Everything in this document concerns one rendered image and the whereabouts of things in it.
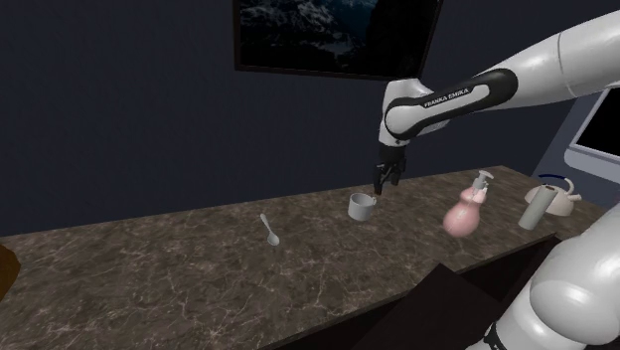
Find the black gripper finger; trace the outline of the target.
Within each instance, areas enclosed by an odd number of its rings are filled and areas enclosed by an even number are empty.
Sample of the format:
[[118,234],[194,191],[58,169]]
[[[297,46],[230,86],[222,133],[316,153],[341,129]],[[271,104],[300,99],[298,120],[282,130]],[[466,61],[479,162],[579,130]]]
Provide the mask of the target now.
[[384,163],[375,166],[373,173],[374,192],[376,195],[380,195],[383,192],[385,181],[390,176],[390,166]]

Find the white mug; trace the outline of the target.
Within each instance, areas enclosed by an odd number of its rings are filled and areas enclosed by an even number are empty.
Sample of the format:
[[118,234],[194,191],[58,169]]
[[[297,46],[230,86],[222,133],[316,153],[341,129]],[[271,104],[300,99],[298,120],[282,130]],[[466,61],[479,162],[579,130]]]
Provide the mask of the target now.
[[354,193],[350,196],[348,215],[360,222],[367,221],[377,203],[377,198],[364,193]]

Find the pink soap dispenser bottle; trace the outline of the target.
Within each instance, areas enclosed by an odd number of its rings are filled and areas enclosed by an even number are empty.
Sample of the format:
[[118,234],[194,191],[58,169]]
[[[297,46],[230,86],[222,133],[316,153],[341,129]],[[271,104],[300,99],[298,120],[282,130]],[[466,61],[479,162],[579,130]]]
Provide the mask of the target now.
[[472,185],[460,193],[456,203],[444,216],[443,229],[450,236],[463,238],[472,234],[480,223],[480,207],[487,198],[488,180],[494,176],[480,170]]

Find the silver spoon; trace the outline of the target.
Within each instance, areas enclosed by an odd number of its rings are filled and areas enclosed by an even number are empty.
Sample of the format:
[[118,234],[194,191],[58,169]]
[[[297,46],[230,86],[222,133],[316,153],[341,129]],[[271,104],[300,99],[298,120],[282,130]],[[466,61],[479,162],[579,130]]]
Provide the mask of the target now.
[[271,229],[268,219],[264,213],[260,214],[260,220],[268,230],[267,242],[274,247],[278,246],[280,243],[280,240],[277,237],[277,235],[273,232],[273,230]]

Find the dark robot stand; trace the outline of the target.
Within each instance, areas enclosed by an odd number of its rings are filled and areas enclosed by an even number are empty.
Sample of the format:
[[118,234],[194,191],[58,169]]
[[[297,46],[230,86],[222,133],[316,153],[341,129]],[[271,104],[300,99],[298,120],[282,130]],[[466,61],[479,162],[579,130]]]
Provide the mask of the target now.
[[499,301],[439,264],[352,350],[464,350],[499,310]]

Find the paper towel roll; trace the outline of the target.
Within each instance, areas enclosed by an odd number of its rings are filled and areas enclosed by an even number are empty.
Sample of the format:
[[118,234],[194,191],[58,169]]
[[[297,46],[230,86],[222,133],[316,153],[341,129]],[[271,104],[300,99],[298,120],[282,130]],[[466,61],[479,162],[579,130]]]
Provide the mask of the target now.
[[546,209],[557,195],[557,190],[549,185],[540,185],[530,191],[531,198],[519,220],[519,226],[526,230],[533,230]]

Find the white kettle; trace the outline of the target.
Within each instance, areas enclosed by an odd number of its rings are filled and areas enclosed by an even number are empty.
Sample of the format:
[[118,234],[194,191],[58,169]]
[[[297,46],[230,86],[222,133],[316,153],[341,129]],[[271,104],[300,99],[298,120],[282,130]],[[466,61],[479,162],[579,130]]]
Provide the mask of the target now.
[[556,174],[540,174],[540,178],[542,179],[559,179],[563,180],[567,184],[567,188],[564,189],[559,186],[555,186],[548,183],[543,183],[533,189],[531,189],[525,196],[526,202],[529,204],[539,189],[542,187],[549,187],[556,192],[555,197],[550,202],[549,206],[545,210],[548,214],[559,216],[559,217],[568,217],[573,209],[574,204],[578,201],[582,200],[582,196],[580,194],[574,193],[574,184],[573,182],[564,176],[556,175]]

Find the white framed window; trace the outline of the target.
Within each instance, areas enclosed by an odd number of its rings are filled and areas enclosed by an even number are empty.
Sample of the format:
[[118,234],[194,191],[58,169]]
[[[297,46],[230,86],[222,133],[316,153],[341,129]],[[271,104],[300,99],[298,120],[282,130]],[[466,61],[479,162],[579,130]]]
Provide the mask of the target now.
[[574,169],[620,184],[620,87],[599,96],[563,159]]

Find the brown wooden object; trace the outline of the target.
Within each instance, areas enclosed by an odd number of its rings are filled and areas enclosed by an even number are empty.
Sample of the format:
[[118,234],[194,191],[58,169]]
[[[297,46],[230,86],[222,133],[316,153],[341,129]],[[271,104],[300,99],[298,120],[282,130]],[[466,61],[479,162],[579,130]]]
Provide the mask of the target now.
[[21,264],[15,253],[0,245],[0,301],[16,281]]

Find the dark framed wall picture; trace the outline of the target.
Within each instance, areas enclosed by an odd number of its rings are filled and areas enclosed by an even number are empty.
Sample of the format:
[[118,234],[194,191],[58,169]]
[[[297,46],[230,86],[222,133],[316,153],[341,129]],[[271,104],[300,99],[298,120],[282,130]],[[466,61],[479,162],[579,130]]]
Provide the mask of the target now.
[[240,71],[388,81],[423,70],[443,0],[233,0]]

